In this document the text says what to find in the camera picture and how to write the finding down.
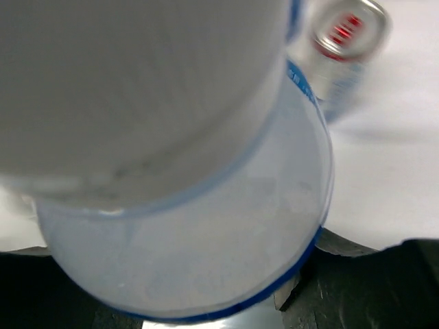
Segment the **water bottle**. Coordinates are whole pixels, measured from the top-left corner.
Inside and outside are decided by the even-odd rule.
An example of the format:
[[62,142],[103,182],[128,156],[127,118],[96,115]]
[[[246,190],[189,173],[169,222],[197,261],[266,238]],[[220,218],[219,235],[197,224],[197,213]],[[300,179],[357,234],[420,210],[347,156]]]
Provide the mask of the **water bottle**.
[[333,152],[290,1],[2,1],[1,186],[103,303],[198,323],[262,302],[326,219]]

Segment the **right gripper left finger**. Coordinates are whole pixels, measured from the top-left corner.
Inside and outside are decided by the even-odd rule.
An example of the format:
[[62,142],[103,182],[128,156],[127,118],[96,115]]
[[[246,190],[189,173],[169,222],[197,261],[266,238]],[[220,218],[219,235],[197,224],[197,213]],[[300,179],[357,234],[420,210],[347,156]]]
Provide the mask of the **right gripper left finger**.
[[142,328],[74,283],[50,256],[1,253],[2,328]]

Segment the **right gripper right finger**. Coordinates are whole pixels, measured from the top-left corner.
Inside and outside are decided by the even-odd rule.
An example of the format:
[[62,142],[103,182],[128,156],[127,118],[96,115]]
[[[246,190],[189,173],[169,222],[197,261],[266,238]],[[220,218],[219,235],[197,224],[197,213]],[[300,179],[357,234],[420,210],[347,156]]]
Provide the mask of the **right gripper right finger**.
[[438,240],[379,251],[324,229],[277,309],[285,328],[437,328]]

